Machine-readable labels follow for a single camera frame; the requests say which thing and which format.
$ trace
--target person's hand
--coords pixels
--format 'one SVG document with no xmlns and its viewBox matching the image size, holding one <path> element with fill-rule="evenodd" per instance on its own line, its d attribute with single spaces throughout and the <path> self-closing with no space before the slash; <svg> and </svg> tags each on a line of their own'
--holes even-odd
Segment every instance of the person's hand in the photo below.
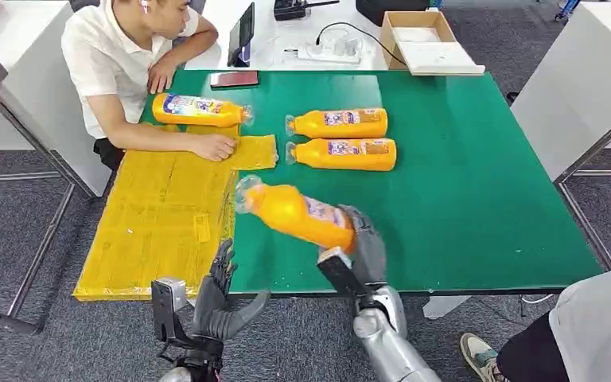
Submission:
<svg viewBox="0 0 611 382">
<path fill-rule="evenodd" d="M 220 162 L 235 151 L 235 139 L 221 134 L 194 135 L 191 151 L 209 161 Z"/>
<path fill-rule="evenodd" d="M 177 66 L 163 56 L 149 69 L 149 82 L 147 88 L 151 94 L 162 93 L 172 86 L 172 79 Z"/>
</svg>

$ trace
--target gray carpet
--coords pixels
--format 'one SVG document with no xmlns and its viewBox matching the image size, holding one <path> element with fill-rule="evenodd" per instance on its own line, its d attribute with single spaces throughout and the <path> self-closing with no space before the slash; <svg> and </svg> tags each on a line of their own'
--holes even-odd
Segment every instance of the gray carpet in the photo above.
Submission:
<svg viewBox="0 0 611 382">
<path fill-rule="evenodd" d="M 556 8 L 549 2 L 446 0 L 445 13 L 458 40 L 488 67 L 503 92 L 523 86 L 561 29 L 551 21 Z M 593 163 L 604 164 L 611 166 L 611 151 Z M 0 153 L 0 172 L 45 167 L 32 153 Z M 611 179 L 575 178 L 569 185 L 611 250 Z M 0 185 L 0 310 L 10 304 L 63 192 L 59 180 Z M 0 329 L 1 381 L 148 381 L 168 369 L 154 358 L 159 344 L 149 303 L 81 303 L 71 297 L 104 202 L 79 193 L 73 197 L 21 314 L 44 322 L 45 329 L 37 336 Z M 477 380 L 457 349 L 461 333 L 473 331 L 500 347 L 554 302 L 521 306 L 516 296 L 478 296 L 430 321 L 422 316 L 426 298 L 403 301 L 411 343 L 444 381 L 452 382 Z M 342 298 L 274 299 L 256 322 L 227 343 L 222 377 L 374 380 L 352 336 L 351 316 Z"/>
</svg>

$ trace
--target open cardboard box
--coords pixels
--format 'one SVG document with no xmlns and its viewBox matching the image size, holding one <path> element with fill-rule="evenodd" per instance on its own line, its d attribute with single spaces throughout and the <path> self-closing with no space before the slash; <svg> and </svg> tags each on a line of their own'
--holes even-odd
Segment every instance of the open cardboard box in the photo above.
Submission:
<svg viewBox="0 0 611 382">
<path fill-rule="evenodd" d="M 402 64 L 384 50 L 387 67 L 408 69 L 414 76 L 479 76 L 485 70 L 456 41 L 439 11 L 386 12 L 380 41 L 407 63 Z"/>
</svg>

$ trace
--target yellow cardboard sheet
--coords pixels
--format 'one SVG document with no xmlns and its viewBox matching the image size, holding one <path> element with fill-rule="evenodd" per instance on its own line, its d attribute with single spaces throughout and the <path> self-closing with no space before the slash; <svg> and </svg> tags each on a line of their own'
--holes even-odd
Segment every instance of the yellow cardboard sheet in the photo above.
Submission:
<svg viewBox="0 0 611 382">
<path fill-rule="evenodd" d="M 177 127 L 163 127 L 174 131 Z M 150 299 L 151 281 L 173 276 L 197 294 L 221 240 L 233 235 L 236 170 L 272 168 L 274 136 L 188 127 L 239 143 L 226 161 L 190 153 L 126 152 L 73 295 L 80 301 Z"/>
</svg>

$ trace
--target green table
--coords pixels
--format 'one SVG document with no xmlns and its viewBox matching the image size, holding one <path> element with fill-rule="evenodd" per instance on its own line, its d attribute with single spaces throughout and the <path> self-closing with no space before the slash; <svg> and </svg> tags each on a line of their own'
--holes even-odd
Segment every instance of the green table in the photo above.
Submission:
<svg viewBox="0 0 611 382">
<path fill-rule="evenodd" d="M 385 240 L 388 282 L 397 290 L 560 290 L 601 271 L 490 75 L 260 72 L 257 87 L 213 91 L 208 74 L 180 71 L 171 91 L 250 104 L 255 123 L 243 134 L 275 134 L 280 154 L 275 169 L 255 173 L 366 212 Z M 391 172 L 285 164 L 285 115 L 381 106 L 399 152 Z M 143 118 L 153 120 L 148 108 Z M 235 249 L 232 292 L 333 292 L 316 268 L 315 245 L 256 216 L 236 216 Z"/>
</svg>

